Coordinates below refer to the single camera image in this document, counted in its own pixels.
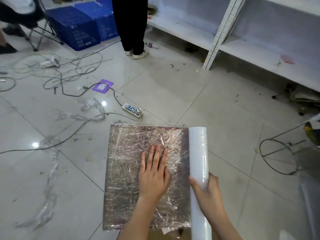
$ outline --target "purple package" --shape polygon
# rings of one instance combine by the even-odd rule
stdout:
[[[97,85],[95,85],[92,90],[100,92],[100,93],[106,93],[108,89],[113,85],[112,81],[104,80],[102,79],[99,81]]]

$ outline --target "hand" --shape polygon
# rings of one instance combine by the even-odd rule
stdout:
[[[202,191],[198,182],[191,176],[189,176],[189,182],[198,200],[200,209],[211,226],[228,219],[222,201],[218,177],[209,173],[209,183],[206,191]]]
[[[155,206],[168,188],[171,177],[166,167],[168,149],[164,149],[163,156],[160,160],[161,151],[161,145],[157,145],[156,149],[154,145],[150,146],[147,166],[145,162],[145,152],[143,152],[139,173],[139,199],[150,202]]]

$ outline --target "folding chair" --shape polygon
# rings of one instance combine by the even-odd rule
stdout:
[[[47,13],[46,13],[46,8],[45,8],[45,6],[43,5],[42,0],[34,0],[34,2],[36,3],[37,8],[41,9],[41,11],[42,11],[42,13],[43,13],[43,18],[45,19],[45,25],[44,25],[44,28],[42,28],[42,27],[39,27],[39,26],[38,26],[38,22],[36,22],[36,26],[34,26],[34,27],[28,26],[28,25],[25,25],[25,24],[18,24],[17,27],[18,27],[18,28],[20,29],[20,31],[22,32],[24,38],[31,44],[31,46],[32,46],[32,48],[33,48],[33,50],[34,50],[35,52],[37,52],[37,51],[39,50],[39,46],[40,46],[40,44],[41,44],[41,42],[42,42],[43,37],[46,37],[46,38],[48,38],[48,39],[50,39],[50,40],[53,40],[53,41],[55,41],[55,42],[58,42],[59,44],[62,45],[62,44],[63,44],[63,41],[60,39],[59,35],[58,35],[57,32],[55,31],[54,26],[50,23],[50,18],[49,18],[49,16],[48,16]],[[26,35],[26,33],[22,30],[22,28],[21,28],[20,25],[23,25],[23,26],[26,27],[27,29],[30,29],[30,30],[31,30],[30,33],[29,33],[29,35]],[[34,46],[34,44],[31,42],[31,35],[32,35],[33,32],[36,32],[36,33],[38,33],[38,34],[41,35],[41,37],[40,37],[40,39],[39,39],[39,42],[38,42],[38,44],[36,44],[36,46]],[[56,40],[56,39],[54,39],[54,38],[52,38],[52,37],[47,36],[47,35],[45,34],[45,32],[50,33],[50,34],[53,35],[53,36],[56,36],[58,40]]]

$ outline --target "plastic wrap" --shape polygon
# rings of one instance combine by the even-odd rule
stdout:
[[[189,128],[190,176],[202,190],[208,188],[209,165],[207,148],[207,128]],[[192,240],[211,240],[211,226],[202,214],[197,198],[191,190],[191,238]]]
[[[189,130],[187,128],[113,124],[106,167],[103,229],[121,230],[139,196],[141,153],[150,145],[169,149],[167,167],[172,175],[156,209],[151,228],[190,227]]]
[[[101,121],[104,120],[106,117],[106,111],[104,110],[104,106],[99,103],[99,101],[96,98],[78,98],[78,102],[80,104],[80,110],[82,112],[89,110],[90,108],[94,107],[99,110],[101,117],[97,118],[88,118],[86,116],[83,116],[82,114],[74,114],[74,113],[67,113],[60,109],[56,109],[56,121],[64,120],[67,118],[72,118],[74,120],[78,120],[81,122],[87,122],[87,121]]]
[[[40,142],[39,148],[41,149],[51,147],[60,143],[61,141],[62,140],[60,138],[50,135]],[[46,150],[49,151],[50,157],[52,159],[52,169],[50,170],[48,181],[43,191],[45,198],[43,204],[33,217],[26,220],[25,222],[18,224],[16,228],[33,227],[34,229],[37,229],[41,226],[44,226],[54,217],[54,207],[57,200],[57,195],[54,192],[54,181],[58,172],[58,153],[60,147],[61,144]]]

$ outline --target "forearm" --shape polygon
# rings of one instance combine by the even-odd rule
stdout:
[[[146,240],[155,210],[155,204],[139,198],[131,219],[121,231],[118,240]]]
[[[208,220],[219,240],[243,240],[228,216],[219,220]]]

